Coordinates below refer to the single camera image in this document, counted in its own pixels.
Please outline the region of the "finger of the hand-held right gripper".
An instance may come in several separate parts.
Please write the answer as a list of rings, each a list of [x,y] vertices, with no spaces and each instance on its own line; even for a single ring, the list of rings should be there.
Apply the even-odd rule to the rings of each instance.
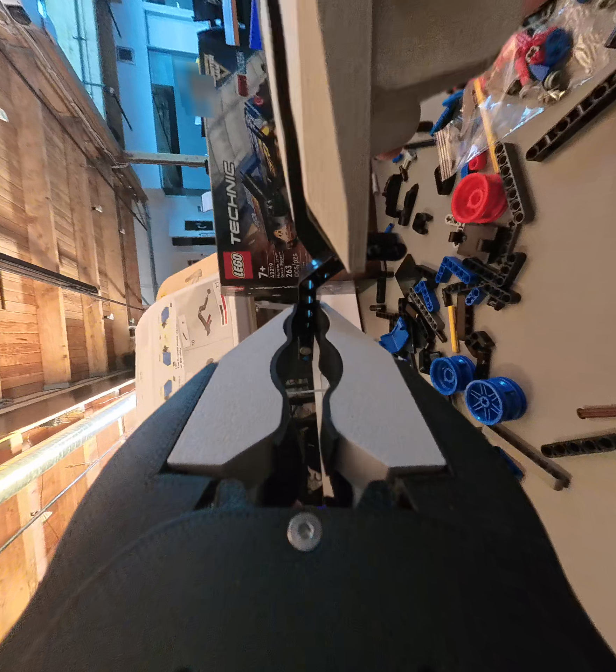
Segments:
[[[313,219],[363,272],[371,160],[372,2],[266,1],[265,55],[285,172]]]
[[[421,103],[492,63],[527,1],[373,1],[371,155],[399,151]]]

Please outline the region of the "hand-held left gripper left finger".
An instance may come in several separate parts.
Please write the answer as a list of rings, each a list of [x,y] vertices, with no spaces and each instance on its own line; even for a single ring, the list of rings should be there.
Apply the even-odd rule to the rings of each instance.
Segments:
[[[291,315],[286,308],[222,357],[167,458],[170,468],[248,487],[268,478],[286,410],[271,363]]]

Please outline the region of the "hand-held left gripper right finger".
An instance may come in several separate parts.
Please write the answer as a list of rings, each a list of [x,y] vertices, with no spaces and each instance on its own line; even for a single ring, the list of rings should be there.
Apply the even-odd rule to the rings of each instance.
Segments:
[[[320,304],[320,450],[326,474],[357,491],[371,482],[447,467],[394,357]]]

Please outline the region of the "instruction booklet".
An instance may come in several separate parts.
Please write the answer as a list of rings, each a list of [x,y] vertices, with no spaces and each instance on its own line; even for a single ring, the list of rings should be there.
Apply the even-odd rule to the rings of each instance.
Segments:
[[[138,424],[254,330],[253,298],[224,294],[217,274],[158,298],[135,331]]]

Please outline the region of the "black beam piece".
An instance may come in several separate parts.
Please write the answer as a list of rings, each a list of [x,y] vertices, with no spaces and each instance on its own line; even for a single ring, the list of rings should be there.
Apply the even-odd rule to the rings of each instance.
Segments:
[[[344,265],[333,251],[324,251],[307,263],[298,282],[298,300],[292,318],[292,336],[298,344],[298,358],[311,362],[319,301],[317,292]]]

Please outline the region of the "blue toy wheel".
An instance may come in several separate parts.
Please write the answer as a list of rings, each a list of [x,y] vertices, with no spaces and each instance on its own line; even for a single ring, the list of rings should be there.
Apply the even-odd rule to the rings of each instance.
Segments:
[[[475,373],[475,363],[462,355],[437,357],[430,365],[431,384],[445,397],[465,391]]]
[[[487,426],[520,419],[528,407],[521,387],[503,376],[470,382],[464,402],[471,416]]]

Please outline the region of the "blue angled panel piece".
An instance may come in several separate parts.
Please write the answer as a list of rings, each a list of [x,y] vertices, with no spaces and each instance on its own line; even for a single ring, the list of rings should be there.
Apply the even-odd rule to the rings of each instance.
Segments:
[[[390,354],[399,355],[404,352],[410,339],[410,334],[404,318],[398,317],[393,328],[387,334],[380,336],[379,344]]]

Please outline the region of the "clear bag of small pieces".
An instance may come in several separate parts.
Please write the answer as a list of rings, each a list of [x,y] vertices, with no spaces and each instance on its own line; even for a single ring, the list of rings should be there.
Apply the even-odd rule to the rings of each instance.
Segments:
[[[498,141],[605,67],[598,24],[595,1],[548,1],[509,37],[493,64],[475,77]],[[475,78],[444,100],[445,111],[431,130],[444,180],[488,151]]]

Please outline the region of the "long yellow axle rod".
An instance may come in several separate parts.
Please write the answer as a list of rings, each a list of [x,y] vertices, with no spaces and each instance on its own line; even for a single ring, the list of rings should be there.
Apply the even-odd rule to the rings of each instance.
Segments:
[[[475,98],[477,100],[477,105],[479,108],[479,113],[480,113],[480,119],[483,125],[483,130],[486,136],[487,140],[487,146],[489,150],[489,155],[490,155],[490,160],[492,164],[492,168],[495,172],[499,173],[499,164],[497,160],[497,143],[498,139],[496,135],[493,132],[493,129],[491,127],[491,122],[489,118],[489,113],[487,109],[487,104],[486,104],[486,98],[485,94],[483,93],[483,88],[481,84],[481,79],[480,77],[475,78],[474,83],[473,83],[473,88],[474,88],[474,94]]]

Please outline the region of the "dark printed toy box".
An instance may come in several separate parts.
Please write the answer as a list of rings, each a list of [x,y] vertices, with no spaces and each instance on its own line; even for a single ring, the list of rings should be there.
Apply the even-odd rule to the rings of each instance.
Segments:
[[[198,39],[201,73],[216,89],[205,133],[221,284],[228,293],[291,292],[311,258],[290,212],[265,56],[228,45],[223,28]]]

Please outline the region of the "blue angled beam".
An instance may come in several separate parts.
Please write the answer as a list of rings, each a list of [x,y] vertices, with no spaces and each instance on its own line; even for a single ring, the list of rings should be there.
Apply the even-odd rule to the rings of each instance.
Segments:
[[[439,265],[435,282],[444,284],[449,282],[453,276],[466,286],[473,286],[479,280],[478,275],[470,272],[457,257],[445,256]]]
[[[419,281],[413,288],[413,291],[421,299],[426,310],[430,314],[438,313],[440,303],[434,291],[434,285],[426,280]]]

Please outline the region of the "blue flat panel piece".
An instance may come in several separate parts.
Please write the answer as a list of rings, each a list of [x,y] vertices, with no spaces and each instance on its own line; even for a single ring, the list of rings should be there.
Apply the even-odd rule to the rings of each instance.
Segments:
[[[518,482],[522,482],[524,479],[525,473],[522,470],[521,466],[502,448],[497,447],[497,450],[501,457],[506,462],[507,468],[514,475],[515,479]]]

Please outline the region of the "red toy wheel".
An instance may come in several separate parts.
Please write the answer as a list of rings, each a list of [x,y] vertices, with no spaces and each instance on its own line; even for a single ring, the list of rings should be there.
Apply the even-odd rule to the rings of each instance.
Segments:
[[[508,209],[499,173],[471,173],[460,180],[452,195],[452,216],[459,223],[494,223]]]

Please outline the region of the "long black holed beam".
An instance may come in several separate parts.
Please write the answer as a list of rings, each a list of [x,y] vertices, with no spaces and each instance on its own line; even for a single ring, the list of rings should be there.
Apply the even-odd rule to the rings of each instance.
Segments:
[[[542,162],[616,102],[616,68],[526,152],[528,162]]]

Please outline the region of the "dark grey holed beam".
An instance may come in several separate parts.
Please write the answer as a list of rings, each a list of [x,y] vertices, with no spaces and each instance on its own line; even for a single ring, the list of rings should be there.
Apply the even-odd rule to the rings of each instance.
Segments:
[[[518,148],[511,142],[498,142],[495,157],[512,222],[531,223],[535,219],[535,211]]]

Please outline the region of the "short black holed beam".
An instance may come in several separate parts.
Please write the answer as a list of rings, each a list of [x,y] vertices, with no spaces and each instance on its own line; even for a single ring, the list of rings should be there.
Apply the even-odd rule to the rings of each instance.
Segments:
[[[616,433],[555,441],[540,447],[541,454],[551,459],[605,454],[614,451],[616,451]]]

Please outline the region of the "silver ventilation duct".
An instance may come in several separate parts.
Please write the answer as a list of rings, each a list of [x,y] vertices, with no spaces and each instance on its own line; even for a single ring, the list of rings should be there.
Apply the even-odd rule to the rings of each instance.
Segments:
[[[77,421],[1,464],[0,505],[135,407],[136,393],[124,394],[92,416]]]

